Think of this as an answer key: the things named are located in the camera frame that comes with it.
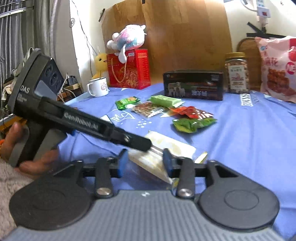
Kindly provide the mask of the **person's left hand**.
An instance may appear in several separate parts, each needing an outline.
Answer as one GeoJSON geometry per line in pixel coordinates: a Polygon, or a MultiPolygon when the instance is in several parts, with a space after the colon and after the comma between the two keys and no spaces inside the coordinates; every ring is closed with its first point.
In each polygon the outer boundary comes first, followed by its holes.
{"type": "MultiPolygon", "coordinates": [[[[16,143],[21,139],[23,135],[23,127],[19,122],[15,122],[7,133],[5,139],[1,142],[1,158],[8,162],[12,150],[16,143]]],[[[59,150],[52,149],[36,161],[24,161],[22,162],[15,171],[27,176],[31,179],[37,179],[43,176],[45,173],[52,171],[55,162],[58,161],[59,150]]]]}

